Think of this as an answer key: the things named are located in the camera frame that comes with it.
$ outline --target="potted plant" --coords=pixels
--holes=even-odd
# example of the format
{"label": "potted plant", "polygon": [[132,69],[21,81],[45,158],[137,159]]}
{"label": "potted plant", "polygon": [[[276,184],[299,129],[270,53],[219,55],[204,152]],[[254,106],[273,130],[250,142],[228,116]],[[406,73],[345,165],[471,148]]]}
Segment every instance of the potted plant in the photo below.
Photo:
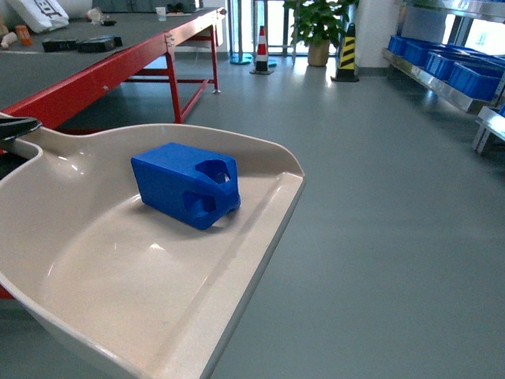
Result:
{"label": "potted plant", "polygon": [[327,64],[330,43],[339,47],[346,35],[349,7],[359,0],[286,0],[284,7],[294,11],[292,43],[303,41],[309,47],[309,65]]}

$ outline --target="table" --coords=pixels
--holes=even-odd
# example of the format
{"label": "table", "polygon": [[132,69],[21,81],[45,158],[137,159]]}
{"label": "table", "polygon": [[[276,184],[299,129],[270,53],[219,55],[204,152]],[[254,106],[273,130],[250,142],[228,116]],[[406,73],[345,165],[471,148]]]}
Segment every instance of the table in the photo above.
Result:
{"label": "table", "polygon": [[[223,41],[223,14],[222,8],[204,8],[160,22],[154,13],[114,13],[111,18],[117,24],[113,27],[80,20],[45,35],[32,35],[31,47],[15,43],[11,50],[0,51],[0,109],[14,116],[36,117],[47,128],[55,129],[122,82],[148,81],[170,83],[174,121],[183,123],[208,84],[219,92],[216,46]],[[120,36],[123,46],[97,54],[43,52],[46,38],[103,35]],[[177,79],[175,47],[189,40],[210,43],[212,78]],[[166,58],[166,69],[144,68],[161,56]],[[184,106],[178,83],[200,84]]]}

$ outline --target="dustpan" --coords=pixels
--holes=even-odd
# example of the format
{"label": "dustpan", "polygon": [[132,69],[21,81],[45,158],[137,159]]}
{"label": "dustpan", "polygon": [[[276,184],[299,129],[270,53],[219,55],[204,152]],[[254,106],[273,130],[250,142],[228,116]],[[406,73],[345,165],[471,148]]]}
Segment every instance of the dustpan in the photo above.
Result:
{"label": "dustpan", "polygon": [[[233,156],[240,208],[201,231],[143,204],[130,158],[169,142]],[[0,181],[0,284],[114,377],[210,376],[301,196],[295,157],[175,124],[41,127],[0,148],[29,159]]]}

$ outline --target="hole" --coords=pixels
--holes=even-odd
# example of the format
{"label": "hole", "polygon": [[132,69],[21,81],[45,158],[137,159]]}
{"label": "hole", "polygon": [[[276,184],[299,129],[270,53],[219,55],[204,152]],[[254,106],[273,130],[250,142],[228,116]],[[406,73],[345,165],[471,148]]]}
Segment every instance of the hole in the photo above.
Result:
{"label": "hole", "polygon": [[226,163],[222,160],[212,159],[198,163],[195,169],[202,174],[206,174],[210,179],[218,184],[226,183],[230,180],[230,173]]}
{"label": "hole", "polygon": [[216,209],[215,199],[212,196],[186,191],[182,194],[182,200],[185,210],[197,219],[214,212]]}

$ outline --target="white bag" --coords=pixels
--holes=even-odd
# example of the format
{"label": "white bag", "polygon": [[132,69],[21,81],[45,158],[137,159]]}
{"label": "white bag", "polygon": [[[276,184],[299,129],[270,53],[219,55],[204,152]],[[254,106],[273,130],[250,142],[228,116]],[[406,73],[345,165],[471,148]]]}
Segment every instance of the white bag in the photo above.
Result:
{"label": "white bag", "polygon": [[69,16],[56,0],[6,0],[35,33],[69,24]]}

